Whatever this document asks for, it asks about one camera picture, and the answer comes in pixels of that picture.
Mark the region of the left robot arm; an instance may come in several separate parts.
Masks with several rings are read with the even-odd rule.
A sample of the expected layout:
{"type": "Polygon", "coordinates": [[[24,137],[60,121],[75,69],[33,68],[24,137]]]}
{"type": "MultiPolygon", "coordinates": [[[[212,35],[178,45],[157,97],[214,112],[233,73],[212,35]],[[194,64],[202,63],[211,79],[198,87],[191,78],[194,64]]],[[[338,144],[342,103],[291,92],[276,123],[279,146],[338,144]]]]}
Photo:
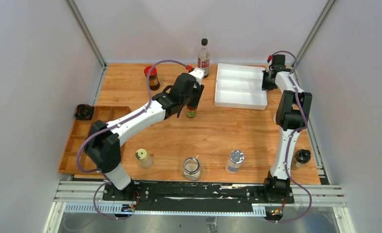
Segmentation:
{"type": "Polygon", "coordinates": [[[92,125],[83,152],[113,184],[121,200],[129,200],[134,194],[133,181],[121,164],[121,147],[147,127],[171,116],[179,117],[185,106],[196,108],[204,90],[203,78],[200,68],[181,73],[173,85],[155,94],[144,106],[117,120],[98,120],[92,125]]]}

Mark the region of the yellow cap sauce bottle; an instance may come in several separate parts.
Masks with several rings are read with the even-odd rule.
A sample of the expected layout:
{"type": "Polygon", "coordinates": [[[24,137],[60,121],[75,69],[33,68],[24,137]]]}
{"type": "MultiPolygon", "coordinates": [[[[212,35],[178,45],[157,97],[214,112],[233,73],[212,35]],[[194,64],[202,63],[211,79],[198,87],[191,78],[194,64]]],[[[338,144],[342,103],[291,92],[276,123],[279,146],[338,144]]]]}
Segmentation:
{"type": "Polygon", "coordinates": [[[186,116],[188,118],[194,118],[196,117],[196,110],[197,110],[197,104],[195,103],[189,103],[186,108],[186,116]]]}

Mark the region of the silver lid peppercorn bottle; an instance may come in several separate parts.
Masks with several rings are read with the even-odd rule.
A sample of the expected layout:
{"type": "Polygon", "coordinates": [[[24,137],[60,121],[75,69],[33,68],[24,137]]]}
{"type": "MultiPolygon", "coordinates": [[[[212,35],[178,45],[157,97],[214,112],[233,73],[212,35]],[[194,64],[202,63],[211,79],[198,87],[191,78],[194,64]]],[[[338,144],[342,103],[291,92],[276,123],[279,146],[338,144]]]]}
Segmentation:
{"type": "Polygon", "coordinates": [[[244,159],[245,156],[241,150],[233,150],[228,157],[225,171],[229,174],[235,174],[241,167],[244,159]]]}

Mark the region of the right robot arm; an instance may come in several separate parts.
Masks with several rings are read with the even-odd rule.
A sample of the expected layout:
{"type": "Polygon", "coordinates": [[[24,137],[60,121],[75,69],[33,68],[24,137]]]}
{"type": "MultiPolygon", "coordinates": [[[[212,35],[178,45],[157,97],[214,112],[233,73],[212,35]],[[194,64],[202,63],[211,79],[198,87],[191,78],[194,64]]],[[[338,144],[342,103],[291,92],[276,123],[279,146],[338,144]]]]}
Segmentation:
{"type": "Polygon", "coordinates": [[[304,91],[295,80],[296,65],[285,64],[286,51],[274,52],[267,58],[268,68],[264,71],[262,89],[281,91],[281,99],[275,114],[278,125],[278,147],[274,163],[264,180],[263,198],[276,202],[290,193],[291,163],[300,133],[308,127],[313,96],[304,91]]]}

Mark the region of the white divided tray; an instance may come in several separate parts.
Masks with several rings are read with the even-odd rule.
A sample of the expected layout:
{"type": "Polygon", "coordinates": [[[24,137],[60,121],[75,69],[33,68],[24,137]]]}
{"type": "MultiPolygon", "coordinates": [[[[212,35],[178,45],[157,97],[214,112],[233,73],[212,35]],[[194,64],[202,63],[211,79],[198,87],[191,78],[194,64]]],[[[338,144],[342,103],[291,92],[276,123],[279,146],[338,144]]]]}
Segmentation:
{"type": "Polygon", "coordinates": [[[216,107],[265,110],[267,92],[262,90],[265,68],[219,63],[214,105],[216,107]]]}

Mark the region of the black cap soy sauce bottle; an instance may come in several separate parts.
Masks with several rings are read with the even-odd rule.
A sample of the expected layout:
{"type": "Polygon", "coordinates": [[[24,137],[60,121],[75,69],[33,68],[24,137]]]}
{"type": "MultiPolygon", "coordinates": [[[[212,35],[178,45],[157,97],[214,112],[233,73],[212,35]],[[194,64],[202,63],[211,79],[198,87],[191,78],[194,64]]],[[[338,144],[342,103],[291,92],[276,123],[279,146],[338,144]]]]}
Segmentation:
{"type": "Polygon", "coordinates": [[[203,38],[201,40],[201,48],[198,51],[197,66],[204,72],[204,78],[209,74],[209,64],[210,64],[210,52],[207,48],[208,39],[203,38]]]}

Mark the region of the red lid brown jar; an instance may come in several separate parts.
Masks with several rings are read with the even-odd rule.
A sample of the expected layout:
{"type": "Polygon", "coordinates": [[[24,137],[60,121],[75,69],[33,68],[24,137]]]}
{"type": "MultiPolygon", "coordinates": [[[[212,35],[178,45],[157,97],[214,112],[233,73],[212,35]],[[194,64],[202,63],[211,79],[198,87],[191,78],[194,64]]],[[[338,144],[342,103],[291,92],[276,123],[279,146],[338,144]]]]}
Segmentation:
{"type": "Polygon", "coordinates": [[[157,76],[157,69],[154,67],[152,68],[151,66],[147,66],[145,69],[144,69],[144,74],[145,76],[147,77],[148,73],[150,71],[150,75],[149,75],[149,87],[151,90],[158,90],[160,88],[160,82],[159,82],[159,79],[158,79],[158,76],[157,76]]]}

